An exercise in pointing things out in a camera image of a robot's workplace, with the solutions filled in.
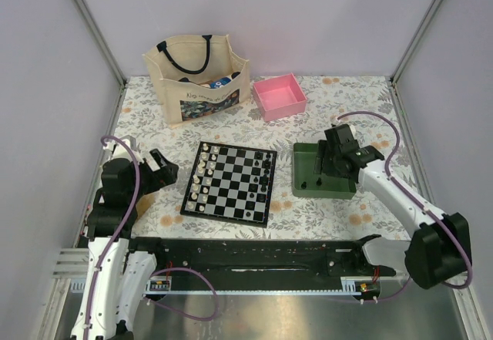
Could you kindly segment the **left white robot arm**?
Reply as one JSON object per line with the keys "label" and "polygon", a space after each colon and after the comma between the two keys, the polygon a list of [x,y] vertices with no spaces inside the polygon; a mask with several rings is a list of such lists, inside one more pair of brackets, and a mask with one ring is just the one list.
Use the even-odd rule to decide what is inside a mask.
{"label": "left white robot arm", "polygon": [[156,170],[115,146],[102,166],[101,186],[87,219],[89,264],[72,339],[131,339],[146,283],[166,268],[159,238],[131,237],[141,214],[137,204],[177,179],[176,164],[158,149],[150,155]]}

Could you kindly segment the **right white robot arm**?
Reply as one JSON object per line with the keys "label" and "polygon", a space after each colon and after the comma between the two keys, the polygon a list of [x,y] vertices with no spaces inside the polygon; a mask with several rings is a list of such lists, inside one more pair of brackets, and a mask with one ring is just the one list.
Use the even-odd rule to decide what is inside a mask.
{"label": "right white robot arm", "polygon": [[348,179],[371,192],[400,221],[409,241],[373,237],[350,256],[352,269],[370,274],[377,266],[409,274],[429,289],[454,276],[472,274],[468,222],[446,214],[390,172],[384,155],[373,146],[362,147],[347,124],[325,130],[315,170],[329,177]]}

